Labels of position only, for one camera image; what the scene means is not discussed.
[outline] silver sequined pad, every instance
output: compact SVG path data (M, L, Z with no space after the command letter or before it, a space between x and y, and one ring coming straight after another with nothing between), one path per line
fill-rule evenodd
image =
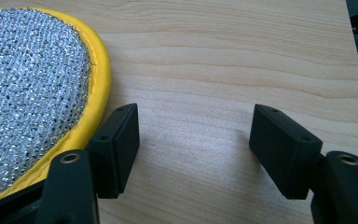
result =
M34 9L0 10L0 192L76 125L89 76L74 27Z

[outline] table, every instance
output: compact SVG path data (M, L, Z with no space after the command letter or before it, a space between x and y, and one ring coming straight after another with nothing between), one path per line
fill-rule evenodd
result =
M141 147L102 223L312 223L248 146L255 104L358 155L358 58L345 1L0 1L61 10L106 44L106 109L139 106Z

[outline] yellow border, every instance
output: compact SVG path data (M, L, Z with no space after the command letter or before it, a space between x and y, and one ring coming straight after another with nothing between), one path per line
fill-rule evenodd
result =
M0 199L45 179L48 175L50 161L58 154L70 149L84 148L86 146L103 117L111 87L109 55L97 33L85 22L65 13L44 8L35 9L46 12L73 25L79 32L89 50L91 60L89 94L83 115L77 125L29 171L16 180L12 187L1 192Z

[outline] wooden table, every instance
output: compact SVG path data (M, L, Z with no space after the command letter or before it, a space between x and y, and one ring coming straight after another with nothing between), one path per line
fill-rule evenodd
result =
M312 223L248 146L255 104L358 155L358 58L343 0L11 1L93 27L111 56L106 114L139 106L141 147L102 223Z

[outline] silver fabric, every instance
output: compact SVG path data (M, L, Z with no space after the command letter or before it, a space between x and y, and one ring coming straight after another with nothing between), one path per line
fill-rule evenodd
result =
M34 9L0 10L0 192L77 123L89 76L74 27Z

